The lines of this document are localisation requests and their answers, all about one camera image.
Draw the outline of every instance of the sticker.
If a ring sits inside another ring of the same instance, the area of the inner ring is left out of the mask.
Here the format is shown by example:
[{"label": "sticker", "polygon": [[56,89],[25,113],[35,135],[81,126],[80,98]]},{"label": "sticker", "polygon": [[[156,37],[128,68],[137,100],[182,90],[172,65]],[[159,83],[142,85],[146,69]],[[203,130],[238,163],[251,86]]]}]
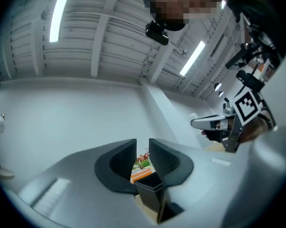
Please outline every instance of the sticker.
[{"label": "sticker", "polygon": [[231,105],[234,107],[242,126],[249,123],[261,112],[261,108],[259,108],[258,103],[249,88],[246,88],[236,96],[231,102]]}]

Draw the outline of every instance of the ceiling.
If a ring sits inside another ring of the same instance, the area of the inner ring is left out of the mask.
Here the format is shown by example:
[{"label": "ceiling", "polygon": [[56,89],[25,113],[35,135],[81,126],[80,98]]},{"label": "ceiling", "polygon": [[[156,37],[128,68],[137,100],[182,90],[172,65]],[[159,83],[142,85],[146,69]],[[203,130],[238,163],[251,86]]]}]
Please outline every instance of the ceiling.
[{"label": "ceiling", "polygon": [[[146,77],[163,90],[206,99],[244,40],[243,23],[236,25],[227,7],[169,31],[171,43],[161,46],[145,35],[152,18],[143,0],[68,0],[59,41],[50,43],[56,1],[14,1],[0,25],[0,81],[67,76],[138,84]],[[203,52],[181,76],[201,40]]]}]

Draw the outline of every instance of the fluorescent light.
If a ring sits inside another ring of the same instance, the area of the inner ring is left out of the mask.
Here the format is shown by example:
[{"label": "fluorescent light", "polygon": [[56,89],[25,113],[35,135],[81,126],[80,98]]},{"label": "fluorescent light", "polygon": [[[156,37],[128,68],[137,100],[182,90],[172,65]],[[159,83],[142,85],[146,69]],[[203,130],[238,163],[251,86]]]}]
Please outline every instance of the fluorescent light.
[{"label": "fluorescent light", "polygon": [[199,45],[197,46],[196,50],[194,51],[194,53],[192,54],[192,56],[190,57],[190,59],[187,61],[187,63],[185,64],[185,66],[183,67],[183,69],[181,70],[180,74],[182,76],[186,75],[187,71],[191,68],[191,66],[194,64],[194,62],[196,61],[197,57],[200,55],[200,53],[202,52],[202,50],[204,49],[205,44],[203,41],[200,41]]},{"label": "fluorescent light", "polygon": [[227,4],[227,2],[225,2],[225,0],[222,0],[221,2],[221,8],[224,9],[225,5]]},{"label": "fluorescent light", "polygon": [[51,27],[50,27],[50,42],[58,41],[59,28],[67,0],[57,0],[53,11]]},{"label": "fluorescent light", "polygon": [[218,91],[221,86],[222,86],[222,83],[216,83],[215,84],[215,91]]}]

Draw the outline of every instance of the ceiling light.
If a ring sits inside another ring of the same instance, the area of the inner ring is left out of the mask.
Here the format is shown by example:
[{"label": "ceiling light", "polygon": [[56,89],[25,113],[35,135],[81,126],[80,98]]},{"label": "ceiling light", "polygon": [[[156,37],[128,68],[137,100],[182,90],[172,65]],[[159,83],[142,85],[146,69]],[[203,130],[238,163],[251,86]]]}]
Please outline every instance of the ceiling light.
[{"label": "ceiling light", "polygon": [[67,0],[57,0],[56,6],[53,11],[51,27],[50,27],[50,42],[58,41],[59,27],[64,12]]},{"label": "ceiling light", "polygon": [[221,9],[224,9],[226,4],[227,4],[227,2],[225,2],[225,0],[222,0],[222,2],[221,2]]},{"label": "ceiling light", "polygon": [[196,61],[197,57],[200,55],[204,47],[205,47],[205,44],[203,41],[201,41],[199,45],[197,46],[196,50],[194,51],[194,53],[192,54],[192,56],[190,57],[190,59],[187,61],[187,63],[181,70],[180,74],[182,76],[186,75],[186,73],[189,71],[191,66],[194,64],[194,62]]},{"label": "ceiling light", "polygon": [[216,84],[214,85],[215,91],[218,91],[221,86],[222,86],[222,83],[216,83]]}]

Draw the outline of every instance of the camera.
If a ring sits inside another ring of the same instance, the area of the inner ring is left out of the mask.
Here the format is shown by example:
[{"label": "camera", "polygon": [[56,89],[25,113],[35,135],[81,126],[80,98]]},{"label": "camera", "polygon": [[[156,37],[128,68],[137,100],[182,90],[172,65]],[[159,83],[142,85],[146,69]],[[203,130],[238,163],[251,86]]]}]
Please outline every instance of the camera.
[{"label": "camera", "polygon": [[145,34],[147,37],[159,42],[161,45],[166,46],[169,42],[167,32],[153,21],[146,25]]}]

